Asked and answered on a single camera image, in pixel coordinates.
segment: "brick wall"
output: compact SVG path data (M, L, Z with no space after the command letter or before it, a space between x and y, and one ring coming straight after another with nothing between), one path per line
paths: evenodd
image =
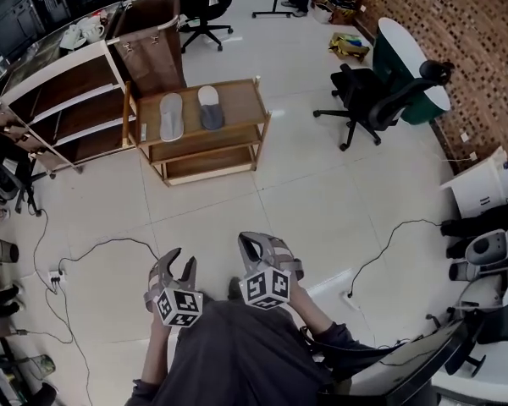
M450 60L452 111L437 118L435 133L448 158L475 151L480 159L502 145L508 152L508 0L362 0L357 21L376 34L381 17L395 19L428 58ZM465 130L470 137L463 143ZM472 164L453 163L455 171Z

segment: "desk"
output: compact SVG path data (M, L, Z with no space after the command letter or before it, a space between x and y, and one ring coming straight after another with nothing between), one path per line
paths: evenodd
M389 18L378 21L378 37L374 44L373 70L392 91L400 90L420 77L420 66L427 58L414 37L402 25ZM450 98L441 85L421 94L402 115L408 123L432 120L451 109Z

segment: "tiled floor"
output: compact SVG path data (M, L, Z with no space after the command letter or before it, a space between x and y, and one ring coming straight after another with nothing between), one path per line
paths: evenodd
M354 29L320 25L311 16L251 18L253 9L271 2L234 0L220 20L233 25L234 40L224 43L223 52L197 40L184 55L189 85L262 76L273 121L258 170L168 189L129 151L91 162L81 175L65 171L44 179L36 194L50 219L38 269L47 275L61 257L78 258L109 237L131 237L160 255L177 246L195 255L197 286L223 298L229 278L243 275L237 234L273 233L303 259L303 283L316 301L364 343L393 344L416 335L428 327L424 315L443 312L461 289L447 280L446 242L435 227L404 226L384 256L363 271L354 295L362 312L348 307L340 293L399 222L453 215L450 195L439 191L450 168L435 156L442 151L427 125L399 123L382 134L378 147L358 130L352 147L341 152L345 120L316 120L312 110L340 107L329 79L340 61L327 44L332 31ZM17 242L21 254L4 276L22 278L25 287L26 311L14 317L18 328L68 338L34 275L32 251L44 221L25 210L0 224L0 236ZM91 368L95 405L123 404L131 380L141 374L151 320L142 294L152 263L148 249L131 242L65 262L69 316ZM63 297L49 300L63 315ZM36 335L13 341L22 353L52 356L57 372L49 380L64 404L88 404L86 370L75 346Z

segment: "wooden shelving unit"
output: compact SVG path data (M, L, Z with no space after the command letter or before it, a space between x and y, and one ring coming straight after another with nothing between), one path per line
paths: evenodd
M105 8L109 22L100 41L67 52L59 47L65 25L0 80L0 129L48 170L80 173L83 162L133 147L123 133L135 120L135 103L123 117L125 82L107 45L121 4Z
M176 91L183 99L184 135L167 143L160 139L159 104L165 94L140 99L137 104L135 144L167 185L256 170L268 130L270 113L263 106L257 80L212 85L218 92L224 126L205 130L200 121L200 86Z

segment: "black and white marker cube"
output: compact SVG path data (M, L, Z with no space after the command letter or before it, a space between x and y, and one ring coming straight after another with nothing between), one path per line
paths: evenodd
M273 267L240 282L245 304L270 310L290 301L290 273Z
M156 305L164 325L187 328L202 315L203 295L177 288L165 288L156 298Z

